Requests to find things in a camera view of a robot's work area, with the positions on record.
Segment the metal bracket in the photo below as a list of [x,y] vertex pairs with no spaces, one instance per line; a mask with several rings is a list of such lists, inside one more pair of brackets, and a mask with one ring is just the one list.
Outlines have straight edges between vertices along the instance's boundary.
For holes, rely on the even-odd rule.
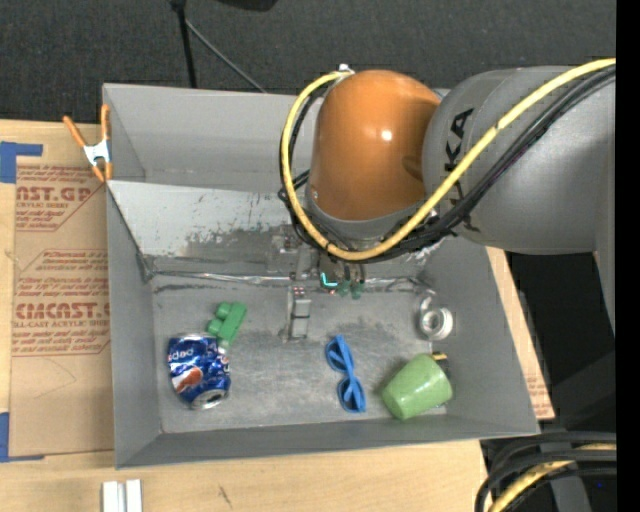
[[102,482],[102,512],[142,512],[142,482]]
[[307,297],[304,286],[293,286],[291,293],[293,294],[293,304],[291,306],[289,338],[306,338],[311,318],[311,299]]

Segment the pepsi can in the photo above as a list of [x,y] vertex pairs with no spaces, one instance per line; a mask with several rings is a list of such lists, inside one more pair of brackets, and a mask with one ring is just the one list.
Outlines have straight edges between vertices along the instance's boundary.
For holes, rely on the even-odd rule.
[[173,389],[192,409],[209,409],[229,395],[229,359],[215,336],[173,336],[167,365]]

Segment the black floor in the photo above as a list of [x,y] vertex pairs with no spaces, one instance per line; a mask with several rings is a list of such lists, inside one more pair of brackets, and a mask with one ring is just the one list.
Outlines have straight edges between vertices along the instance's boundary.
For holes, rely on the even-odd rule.
[[[243,3],[275,5],[266,12],[226,5]],[[615,0],[193,0],[187,16],[264,88],[282,93],[342,62],[451,88],[487,70],[616,55]],[[200,88],[251,89],[200,43],[192,45]],[[3,2],[0,117],[54,121],[71,114],[95,122],[104,82],[188,86],[166,0]],[[590,255],[510,261],[552,388],[613,348]],[[615,413],[613,403],[581,427],[615,430]],[[615,510],[611,486],[594,485],[593,510]],[[554,510],[543,492],[529,507],[522,510]]]

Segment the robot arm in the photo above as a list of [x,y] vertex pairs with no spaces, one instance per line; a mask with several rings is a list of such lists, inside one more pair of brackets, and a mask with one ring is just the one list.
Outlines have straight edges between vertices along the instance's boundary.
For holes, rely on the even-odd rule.
[[[305,239],[359,262],[451,233],[528,254],[596,251],[613,323],[615,59],[484,73],[441,103],[389,73],[335,72],[294,104],[281,169]],[[305,208],[290,141],[298,110],[327,84]]]

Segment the yellow cable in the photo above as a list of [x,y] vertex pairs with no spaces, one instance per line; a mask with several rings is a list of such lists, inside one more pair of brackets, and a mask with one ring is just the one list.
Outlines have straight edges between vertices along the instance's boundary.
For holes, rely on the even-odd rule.
[[296,217],[298,218],[304,229],[309,233],[309,235],[321,247],[324,247],[327,252],[333,254],[334,256],[347,261],[361,261],[379,256],[392,247],[396,246],[402,239],[404,239],[409,233],[411,233],[411,231],[413,231],[416,226],[418,226],[418,224],[420,224],[426,218],[433,207],[438,204],[438,202],[449,192],[449,190],[451,190],[451,188],[456,184],[460,177],[467,171],[467,169],[469,169],[478,155],[480,155],[480,153],[482,153],[482,151],[484,151],[486,147],[491,144],[491,142],[502,130],[504,130],[514,120],[521,116],[524,111],[526,111],[529,107],[550,94],[552,91],[556,90],[559,87],[562,87],[568,82],[575,80],[582,75],[586,75],[587,73],[592,73],[594,71],[598,71],[599,69],[612,66],[615,63],[615,58],[601,59],[589,62],[582,66],[572,68],[565,73],[562,73],[561,75],[558,75],[553,80],[550,80],[546,84],[533,91],[529,96],[527,96],[509,112],[507,112],[496,123],[495,126],[492,126],[491,128],[489,128],[489,130],[486,131],[486,133],[480,138],[480,140],[476,142],[476,144],[469,150],[469,152],[462,158],[462,160],[460,160],[460,163],[458,163],[458,165],[449,174],[449,176],[447,176],[447,178],[440,184],[433,195],[429,197],[427,201],[425,201],[420,209],[413,215],[413,217],[411,217],[407,221],[404,226],[402,226],[396,233],[394,233],[384,242],[381,242],[371,249],[366,249],[363,251],[348,251],[341,249],[340,247],[337,247],[335,244],[333,244],[333,242],[325,238],[322,233],[320,233],[318,229],[313,225],[307,214],[304,212],[304,209],[302,208],[300,201],[298,200],[295,188],[293,186],[293,178],[291,176],[291,163],[289,161],[289,141],[291,138],[293,124],[295,122],[296,116],[298,115],[300,107],[313,91],[322,87],[327,82],[332,82],[334,80],[346,77],[347,75],[352,74],[352,72],[334,71],[333,73],[326,74],[309,84],[302,91],[302,93],[300,93],[300,96],[296,98],[296,101],[289,111],[289,115],[287,116],[287,120],[282,131],[282,140],[280,143],[280,158],[282,162],[284,186],[285,190],[287,191],[287,196],[289,198],[289,202],[291,203],[291,207],[293,208]]
[[[578,450],[615,450],[616,445],[612,443],[595,443],[581,446]],[[518,497],[525,489],[531,487],[545,475],[571,464],[572,460],[560,460],[546,462],[532,467],[520,478],[514,481],[507,489],[493,502],[488,512],[502,512],[509,504]]]

